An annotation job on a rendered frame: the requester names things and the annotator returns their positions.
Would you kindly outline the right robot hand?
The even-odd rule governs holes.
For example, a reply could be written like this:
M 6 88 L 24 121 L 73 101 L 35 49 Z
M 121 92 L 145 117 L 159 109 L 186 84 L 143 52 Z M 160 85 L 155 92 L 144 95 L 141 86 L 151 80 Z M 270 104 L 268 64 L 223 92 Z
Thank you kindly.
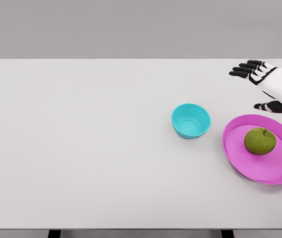
M 233 67 L 231 76 L 249 80 L 273 100 L 257 103 L 254 108 L 270 113 L 282 114 L 282 67 L 273 66 L 265 61 L 248 60 Z

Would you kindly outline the blue bowl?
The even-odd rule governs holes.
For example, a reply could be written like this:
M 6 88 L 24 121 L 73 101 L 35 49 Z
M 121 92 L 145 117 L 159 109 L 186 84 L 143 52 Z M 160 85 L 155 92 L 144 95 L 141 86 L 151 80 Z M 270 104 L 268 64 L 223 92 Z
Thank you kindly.
M 196 104 L 178 105 L 171 114 L 175 132 L 182 138 L 195 139 L 204 135 L 211 126 L 207 110 Z

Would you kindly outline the pink plate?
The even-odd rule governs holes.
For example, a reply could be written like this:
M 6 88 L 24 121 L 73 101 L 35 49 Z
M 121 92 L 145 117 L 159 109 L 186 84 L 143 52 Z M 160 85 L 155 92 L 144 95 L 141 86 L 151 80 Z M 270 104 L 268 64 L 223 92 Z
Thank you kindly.
M 272 152 L 254 155 L 244 146 L 245 134 L 257 127 L 270 130 L 277 139 Z M 270 185 L 282 184 L 282 124 L 261 115 L 241 115 L 224 128 L 222 146 L 229 162 L 245 177 Z

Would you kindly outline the green apple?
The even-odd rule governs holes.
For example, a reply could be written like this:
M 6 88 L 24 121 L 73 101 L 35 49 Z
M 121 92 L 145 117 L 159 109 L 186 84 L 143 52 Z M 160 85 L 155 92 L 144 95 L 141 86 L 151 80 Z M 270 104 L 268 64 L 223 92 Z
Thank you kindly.
M 249 130 L 244 137 L 245 148 L 255 155 L 266 155 L 272 152 L 276 143 L 275 135 L 263 127 Z

